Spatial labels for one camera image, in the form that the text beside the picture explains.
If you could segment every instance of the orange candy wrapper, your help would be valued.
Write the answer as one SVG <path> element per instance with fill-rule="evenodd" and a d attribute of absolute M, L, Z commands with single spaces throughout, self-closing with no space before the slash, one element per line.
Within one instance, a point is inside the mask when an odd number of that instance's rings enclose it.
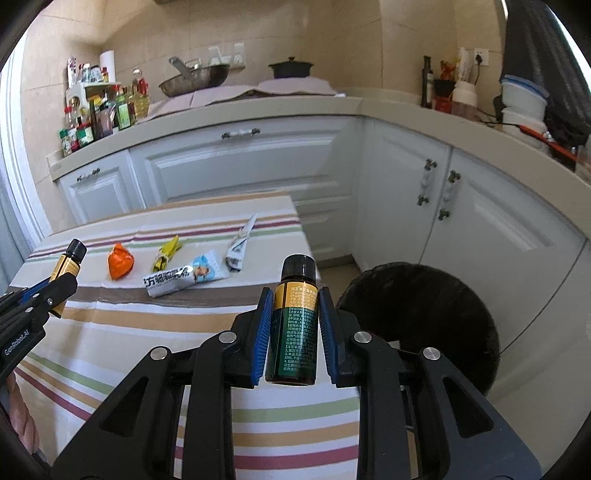
<path fill-rule="evenodd" d="M 134 256 L 121 244 L 109 254 L 109 274 L 113 280 L 126 276 L 134 267 Z"/>

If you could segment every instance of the cabinet handle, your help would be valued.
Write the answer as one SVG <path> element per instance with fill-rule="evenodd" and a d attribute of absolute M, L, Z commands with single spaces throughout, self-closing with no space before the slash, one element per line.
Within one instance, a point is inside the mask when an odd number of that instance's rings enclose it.
<path fill-rule="evenodd" d="M 439 208 L 439 215 L 437 217 L 437 220 L 439 220 L 440 222 L 442 222 L 445 218 L 451 217 L 451 215 L 452 215 L 449 204 L 453 198 L 454 185 L 461 178 L 462 178 L 462 175 L 460 173 L 456 172 L 455 170 L 452 170 L 449 173 L 449 176 L 447 178 L 447 182 L 446 182 L 445 186 L 443 187 L 443 194 L 441 194 L 441 205 Z"/>
<path fill-rule="evenodd" d="M 234 137 L 247 137 L 248 135 L 256 135 L 261 133 L 260 128 L 252 128 L 250 130 L 239 130 L 238 132 L 224 132 L 222 133 L 222 140 Z"/>
<path fill-rule="evenodd" d="M 427 196 L 427 189 L 431 184 L 431 172 L 434 168 L 437 168 L 437 162 L 428 158 L 425 161 L 423 168 L 423 176 L 421 178 L 421 188 L 418 192 L 417 205 L 422 206 L 423 203 L 429 203 L 429 197 Z"/>
<path fill-rule="evenodd" d="M 90 177 L 92 177 L 93 175 L 98 175 L 100 173 L 100 167 L 96 167 L 92 173 L 87 173 L 86 175 L 80 175 L 76 181 L 82 181 L 82 180 L 86 180 L 89 179 Z"/>

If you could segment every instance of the green stripe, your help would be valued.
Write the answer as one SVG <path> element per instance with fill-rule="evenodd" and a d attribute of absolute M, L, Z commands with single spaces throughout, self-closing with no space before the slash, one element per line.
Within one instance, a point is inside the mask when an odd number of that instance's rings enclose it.
<path fill-rule="evenodd" d="M 293 421 L 330 417 L 340 413 L 348 413 L 359 409 L 357 397 L 344 398 L 315 405 L 281 408 L 256 408 L 232 410 L 232 421 L 235 423 L 270 423 L 275 421 Z M 181 415 L 187 415 L 187 407 L 182 406 Z"/>
<path fill-rule="evenodd" d="M 268 229 L 268 230 L 257 230 L 251 233 L 251 236 L 265 236 L 265 235 L 276 235 L 278 233 L 291 233 L 291 232 L 301 232 L 301 225 L 294 225 L 285 228 L 277 228 L 277 229 Z M 217 242 L 221 240 L 231 240 L 234 238 L 234 233 L 227 233 L 223 235 L 198 235 L 192 236 L 187 239 L 182 239 L 181 242 L 183 245 L 187 244 L 195 244 L 198 242 L 203 241 L 203 237 L 207 237 L 208 242 Z M 163 243 L 161 241 L 158 242 L 141 242 L 141 241 L 131 241 L 126 244 L 128 248 L 152 248 L 152 247 L 161 247 Z M 104 253 L 104 252 L 111 252 L 113 247 L 97 247 L 93 248 L 90 247 L 88 249 L 88 253 L 97 254 L 97 253 Z M 49 255 L 47 257 L 35 257 L 30 258 L 27 260 L 27 263 L 35 263 L 35 262 L 45 262 L 48 260 L 58 259 L 61 253 L 57 253 L 54 255 Z"/>
<path fill-rule="evenodd" d="M 99 382 L 98 380 L 94 380 L 93 378 L 85 377 L 84 375 L 80 375 L 79 373 L 73 372 L 72 370 L 68 370 L 67 368 L 58 365 L 47 358 L 43 358 L 36 353 L 29 352 L 29 357 L 35 360 L 35 362 L 38 362 L 50 370 L 53 370 L 55 373 L 60 374 L 62 377 L 69 378 L 70 380 L 73 380 L 80 385 L 84 385 L 85 387 L 92 388 L 97 392 L 109 395 L 113 391 L 113 387 L 111 385 L 107 385 L 103 382 Z"/>

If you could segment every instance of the trash can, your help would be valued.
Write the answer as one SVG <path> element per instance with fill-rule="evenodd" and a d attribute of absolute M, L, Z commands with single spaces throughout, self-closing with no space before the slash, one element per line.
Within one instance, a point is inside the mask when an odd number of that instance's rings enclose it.
<path fill-rule="evenodd" d="M 400 348 L 433 346 L 486 393 L 499 364 L 495 324 L 480 298 L 456 277 L 424 265 L 396 262 L 351 282 L 337 308 L 354 313 L 363 330 Z"/>

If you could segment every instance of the table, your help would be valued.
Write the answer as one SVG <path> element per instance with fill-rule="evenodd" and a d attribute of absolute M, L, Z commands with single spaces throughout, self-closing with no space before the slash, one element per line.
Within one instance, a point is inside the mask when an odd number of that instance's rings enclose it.
<path fill-rule="evenodd" d="M 241 272 L 168 296 L 148 296 L 142 277 L 150 272 L 165 241 L 178 234 L 183 242 L 171 268 L 211 249 L 223 258 L 230 240 L 253 213 L 258 220 Z M 194 348 L 229 329 L 238 313 L 256 307 L 264 286 L 277 285 L 285 257 L 310 255 L 288 196 L 218 197 L 168 204 L 54 234 L 27 259 L 12 287 L 47 278 L 72 238 L 88 247 L 78 291 L 62 319 L 50 317 L 46 338 L 16 370 L 50 462 L 150 349 Z M 117 242 L 134 255 L 135 265 L 125 278 L 112 281 L 107 256 Z M 186 392 L 178 447 L 183 445 L 187 402 Z M 358 397 L 355 389 L 331 385 L 320 339 L 315 386 L 286 387 L 261 379 L 254 390 L 233 389 L 232 410 L 238 478 L 355 478 Z M 177 451 L 180 457 L 182 448 Z M 175 476 L 180 472 L 177 458 Z"/>

